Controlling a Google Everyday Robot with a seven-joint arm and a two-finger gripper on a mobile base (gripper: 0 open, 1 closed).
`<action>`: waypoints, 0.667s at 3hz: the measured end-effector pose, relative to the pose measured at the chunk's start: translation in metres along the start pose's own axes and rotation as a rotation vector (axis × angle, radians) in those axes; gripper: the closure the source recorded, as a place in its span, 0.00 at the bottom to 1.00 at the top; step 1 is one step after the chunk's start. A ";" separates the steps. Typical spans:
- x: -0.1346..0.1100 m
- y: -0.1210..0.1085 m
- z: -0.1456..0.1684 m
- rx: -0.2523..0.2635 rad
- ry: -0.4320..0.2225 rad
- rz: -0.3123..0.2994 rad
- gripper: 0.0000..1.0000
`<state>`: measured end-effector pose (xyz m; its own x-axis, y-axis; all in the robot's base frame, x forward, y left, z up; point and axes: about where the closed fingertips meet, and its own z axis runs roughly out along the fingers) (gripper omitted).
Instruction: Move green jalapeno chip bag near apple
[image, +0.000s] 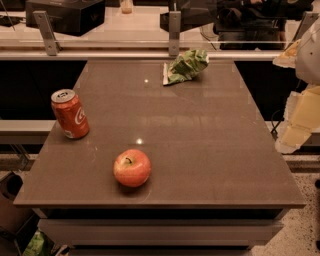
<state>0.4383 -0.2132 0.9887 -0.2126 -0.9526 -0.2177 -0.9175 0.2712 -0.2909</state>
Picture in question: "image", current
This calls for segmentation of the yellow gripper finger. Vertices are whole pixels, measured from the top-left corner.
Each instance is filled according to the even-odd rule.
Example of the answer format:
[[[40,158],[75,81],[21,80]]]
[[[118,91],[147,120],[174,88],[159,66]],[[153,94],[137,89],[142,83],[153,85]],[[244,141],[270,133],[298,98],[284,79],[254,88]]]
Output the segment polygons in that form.
[[[280,55],[278,55],[276,58],[274,58],[273,64],[278,67],[282,67],[282,68],[295,68],[299,44],[300,44],[300,39],[296,40],[292,45],[290,45]]]
[[[320,86],[308,85],[287,99],[284,121],[279,125],[275,148],[283,154],[298,150],[320,127]]]

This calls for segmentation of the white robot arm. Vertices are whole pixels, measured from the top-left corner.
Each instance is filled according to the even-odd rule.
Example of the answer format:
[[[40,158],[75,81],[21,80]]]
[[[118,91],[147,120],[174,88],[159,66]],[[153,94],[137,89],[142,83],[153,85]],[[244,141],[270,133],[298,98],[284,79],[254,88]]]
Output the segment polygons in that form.
[[[283,154],[298,150],[320,127],[320,24],[316,20],[290,47],[273,60],[283,68],[294,68],[307,83],[301,93],[291,92],[286,101],[275,148]]]

